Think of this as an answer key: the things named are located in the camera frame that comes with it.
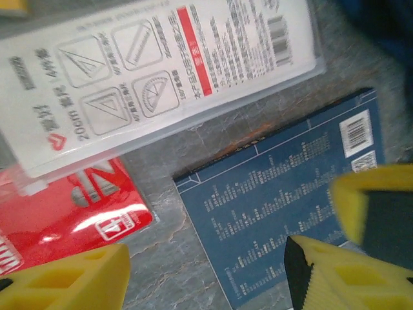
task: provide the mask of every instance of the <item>red stripe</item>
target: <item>red stripe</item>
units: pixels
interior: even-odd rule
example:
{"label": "red stripe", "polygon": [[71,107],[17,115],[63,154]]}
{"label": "red stripe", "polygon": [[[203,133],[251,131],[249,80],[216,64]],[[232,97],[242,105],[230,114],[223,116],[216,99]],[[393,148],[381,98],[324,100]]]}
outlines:
{"label": "red stripe", "polygon": [[177,10],[179,20],[181,21],[183,32],[188,42],[189,50],[194,61],[196,72],[198,73],[199,82],[201,83],[204,96],[212,94],[211,83],[207,70],[205,69],[204,61],[202,59],[201,50],[199,49],[198,42],[196,40],[194,29],[189,18],[188,10],[183,7]]}

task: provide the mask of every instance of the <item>blue book cover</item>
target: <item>blue book cover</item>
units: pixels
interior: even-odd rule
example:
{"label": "blue book cover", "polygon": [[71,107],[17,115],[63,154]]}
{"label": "blue book cover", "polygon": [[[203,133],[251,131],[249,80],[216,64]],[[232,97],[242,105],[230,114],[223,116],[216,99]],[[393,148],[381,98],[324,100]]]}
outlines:
{"label": "blue book cover", "polygon": [[176,179],[233,309],[285,281],[288,235],[340,245],[329,183],[385,162],[368,88]]}

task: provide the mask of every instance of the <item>dark blue fabric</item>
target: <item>dark blue fabric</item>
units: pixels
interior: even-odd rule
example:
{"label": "dark blue fabric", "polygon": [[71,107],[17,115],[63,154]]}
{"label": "dark blue fabric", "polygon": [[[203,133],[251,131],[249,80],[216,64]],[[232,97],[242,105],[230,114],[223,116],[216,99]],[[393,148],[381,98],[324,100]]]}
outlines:
{"label": "dark blue fabric", "polygon": [[359,29],[406,66],[406,99],[413,108],[413,0],[338,1]]}

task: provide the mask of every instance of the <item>gray countertop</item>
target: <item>gray countertop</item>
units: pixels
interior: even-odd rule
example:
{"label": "gray countertop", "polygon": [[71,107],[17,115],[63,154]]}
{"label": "gray countertop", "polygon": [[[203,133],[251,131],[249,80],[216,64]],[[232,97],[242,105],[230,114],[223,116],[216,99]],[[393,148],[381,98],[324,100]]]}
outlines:
{"label": "gray countertop", "polygon": [[[84,11],[79,10],[85,8],[93,10],[127,2],[132,1],[31,0],[30,19],[0,19],[0,33],[17,31],[19,25],[30,25],[44,16],[61,12],[71,16],[81,14]],[[312,2],[327,61],[326,74],[123,156],[159,218],[157,223],[126,240],[133,269],[124,309],[230,309],[172,176],[361,87],[378,90],[387,161],[396,161],[404,148],[412,145],[401,66],[348,24],[333,1]],[[281,284],[242,309],[289,307],[287,285]]]}

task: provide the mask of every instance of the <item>red package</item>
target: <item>red package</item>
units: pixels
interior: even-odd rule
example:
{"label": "red package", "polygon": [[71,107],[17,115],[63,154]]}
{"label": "red package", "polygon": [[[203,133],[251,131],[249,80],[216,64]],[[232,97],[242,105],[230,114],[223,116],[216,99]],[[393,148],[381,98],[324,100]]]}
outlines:
{"label": "red package", "polygon": [[0,172],[0,275],[114,243],[152,213],[119,159],[19,196]]}

